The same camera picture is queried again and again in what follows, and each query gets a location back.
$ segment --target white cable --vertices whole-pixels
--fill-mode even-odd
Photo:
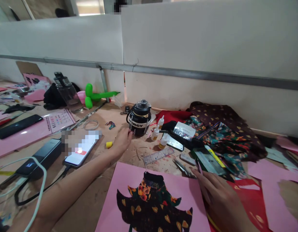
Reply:
[[[37,160],[35,157],[25,157],[25,158],[16,160],[16,161],[14,161],[14,162],[11,162],[11,163],[9,163],[9,164],[7,164],[7,165],[4,165],[4,166],[0,167],[0,169],[6,167],[6,166],[8,166],[8,165],[11,165],[11,164],[13,164],[13,163],[16,163],[16,162],[19,162],[19,161],[21,161],[21,160],[24,160],[24,159],[25,159],[25,160],[27,160],[27,159],[33,159],[34,162],[37,164],[37,166],[40,167],[40,168],[42,169],[42,171],[44,172],[43,182],[42,182],[42,186],[41,186],[41,188],[40,188],[40,193],[39,193],[39,196],[38,196],[38,200],[37,200],[37,204],[36,204],[36,207],[35,207],[35,211],[34,211],[34,213],[33,213],[33,216],[32,216],[32,218],[31,218],[29,224],[27,225],[26,229],[24,230],[24,232],[28,232],[29,229],[31,228],[31,226],[32,226],[32,224],[33,224],[35,218],[36,218],[36,215],[37,215],[37,212],[38,212],[38,209],[39,209],[39,206],[40,206],[40,202],[41,202],[41,200],[42,200],[42,196],[43,196],[43,192],[44,192],[44,188],[45,188],[45,184],[46,184],[47,170],[46,170],[46,169],[45,169],[45,168],[38,162],[38,160]]]
[[[11,193],[12,191],[14,191],[19,185],[21,185],[23,182],[25,182],[26,179],[27,178],[25,178],[25,177],[21,177],[11,190],[9,190],[7,193],[0,195],[0,197],[4,197],[4,196],[8,195],[9,193]]]

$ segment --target glue bottle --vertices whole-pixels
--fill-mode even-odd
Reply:
[[[163,150],[166,147],[168,140],[169,140],[168,134],[164,134],[159,144],[159,148],[161,150]]]
[[[163,124],[164,124],[164,115],[160,118],[160,120],[158,122],[157,126],[158,126],[159,130],[162,129]]]
[[[159,133],[160,133],[160,130],[158,127],[156,127],[151,135],[151,139],[152,141],[156,141],[156,139],[158,138],[159,136]]]

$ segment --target cutting tool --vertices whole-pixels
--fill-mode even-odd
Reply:
[[[185,168],[185,166],[184,166],[182,163],[180,163],[178,160],[173,159],[173,162],[176,164],[176,166],[179,168],[179,170],[180,170],[182,173],[184,173],[187,177],[192,178],[192,179],[196,179],[196,177],[195,177],[191,172],[189,172],[189,171]]]

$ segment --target black cable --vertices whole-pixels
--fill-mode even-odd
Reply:
[[[66,168],[65,168],[65,170],[62,172],[62,174],[51,184],[51,185],[49,185],[47,188],[45,188],[44,189],[44,192],[48,189],[48,188],[50,188],[51,186],[53,186],[61,177],[62,178],[64,178],[65,176],[66,176],[66,174],[67,174],[67,172],[69,171],[71,169],[71,166],[69,165],[69,166],[67,166]],[[17,191],[15,192],[15,202],[16,202],[16,205],[17,206],[23,206],[23,205],[25,205],[25,204],[27,204],[27,203],[29,203],[29,202],[31,202],[32,200],[34,200],[36,197],[38,197],[39,196],[39,193],[40,192],[38,192],[37,194],[35,194],[34,196],[32,196],[32,197],[30,197],[29,199],[27,199],[27,200],[24,200],[24,201],[22,201],[22,202],[19,202],[19,193],[21,192],[21,190],[24,188],[24,186],[29,182],[29,180],[30,180],[30,178],[28,178],[18,189],[17,189]]]

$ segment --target phone screen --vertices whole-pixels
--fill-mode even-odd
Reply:
[[[75,148],[75,151],[69,152],[68,157],[65,159],[65,162],[73,166],[80,165],[83,160],[90,154],[93,146],[97,142],[96,135],[88,135],[88,137],[83,140],[82,143],[78,144],[78,147]]]

